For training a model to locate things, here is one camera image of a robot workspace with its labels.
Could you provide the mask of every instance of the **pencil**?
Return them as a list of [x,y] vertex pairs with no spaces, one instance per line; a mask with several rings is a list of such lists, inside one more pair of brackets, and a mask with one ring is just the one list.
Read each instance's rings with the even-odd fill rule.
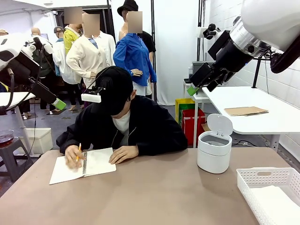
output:
[[79,144],[79,152],[81,153],[81,143]]

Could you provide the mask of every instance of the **black hat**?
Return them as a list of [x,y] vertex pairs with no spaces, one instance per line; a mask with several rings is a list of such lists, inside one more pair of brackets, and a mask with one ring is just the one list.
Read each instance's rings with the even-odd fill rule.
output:
[[124,5],[119,7],[118,10],[117,10],[120,16],[122,16],[123,9],[127,10],[128,12],[138,11],[139,6],[135,2],[135,0],[125,0]]
[[101,105],[110,116],[118,115],[123,110],[133,91],[129,72],[115,66],[109,67],[100,75],[96,86],[105,88],[101,93]]

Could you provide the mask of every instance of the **white trash can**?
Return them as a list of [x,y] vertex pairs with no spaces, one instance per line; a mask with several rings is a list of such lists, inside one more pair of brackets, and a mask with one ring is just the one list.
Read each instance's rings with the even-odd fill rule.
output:
[[225,116],[211,114],[207,118],[211,131],[206,131],[198,140],[198,166],[210,173],[224,173],[229,167],[233,124]]
[[[32,146],[32,143],[34,140],[34,136],[36,138],[34,140],[34,144],[33,144],[31,151],[33,151],[35,154],[44,154],[45,152],[47,152],[53,148],[51,128],[36,128],[35,134],[34,134],[34,128],[26,128],[26,130],[27,130],[27,134],[29,137],[29,143],[30,143],[28,152],[31,149],[31,146]],[[23,137],[19,137],[19,138],[23,142],[24,146],[26,146],[24,138]]]

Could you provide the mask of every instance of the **hand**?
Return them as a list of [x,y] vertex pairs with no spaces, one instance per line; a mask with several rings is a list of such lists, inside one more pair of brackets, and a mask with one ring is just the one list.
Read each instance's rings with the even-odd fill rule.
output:
[[79,151],[79,147],[77,145],[70,145],[69,147],[67,147],[65,152],[65,159],[66,159],[66,165],[70,169],[82,167],[80,160],[76,162],[77,156],[84,160],[84,156]]
[[138,69],[132,69],[131,72],[133,73],[133,76],[142,76],[143,72]]
[[90,77],[91,77],[91,78],[95,79],[95,78],[96,78],[96,76],[97,76],[97,74],[96,74],[96,73],[94,73],[94,72],[91,72],[91,73],[90,73]]
[[109,159],[110,164],[119,164],[125,159],[134,158],[139,155],[139,149],[137,146],[122,146],[113,152]]

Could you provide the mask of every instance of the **white table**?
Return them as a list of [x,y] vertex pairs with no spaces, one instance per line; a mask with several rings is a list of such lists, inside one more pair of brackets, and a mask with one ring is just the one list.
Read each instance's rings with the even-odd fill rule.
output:
[[192,96],[192,99],[195,101],[195,118],[194,118],[194,143],[193,143],[193,148],[196,148],[196,141],[197,141],[197,123],[198,120],[198,106],[199,103],[201,104],[201,110],[204,112],[204,104],[205,103],[210,103],[210,99],[207,96],[197,96],[197,94],[194,94]]
[[[270,147],[277,151],[280,135],[300,133],[300,110],[266,92],[251,87],[203,88],[220,114],[228,117],[235,133],[272,135]],[[226,108],[256,106],[269,113],[254,116],[230,116]]]
[[[186,91],[189,87],[191,87],[191,83],[185,83],[183,81],[183,98],[186,96]],[[201,110],[204,112],[204,104],[205,103],[210,103],[210,99],[207,96],[197,96],[197,93],[194,94],[193,96],[190,96],[194,101],[195,101],[195,117],[194,117],[194,143],[193,143],[193,148],[196,148],[196,143],[197,143],[197,123],[198,120],[195,118],[198,118],[198,106],[199,103],[201,104]]]
[[[14,92],[13,101],[11,102],[9,109],[16,106],[27,95],[27,93],[28,92]],[[9,97],[10,97],[9,92],[0,93],[0,106],[6,106],[9,102]],[[35,96],[33,94],[29,94],[25,98],[25,100],[28,100],[28,99],[31,99],[31,98],[34,98],[34,97]],[[22,130],[22,133],[23,133],[23,136],[24,136],[25,148],[29,153],[31,145],[30,145],[30,142],[29,142],[29,137],[28,137],[26,127],[24,125],[23,118],[22,118],[19,107],[15,108],[15,113],[16,113],[16,116],[17,116],[19,126],[20,126],[20,128]],[[32,158],[39,157],[39,156],[40,156],[40,154],[34,154],[33,151],[31,151],[31,153],[30,153],[30,157],[32,157]]]

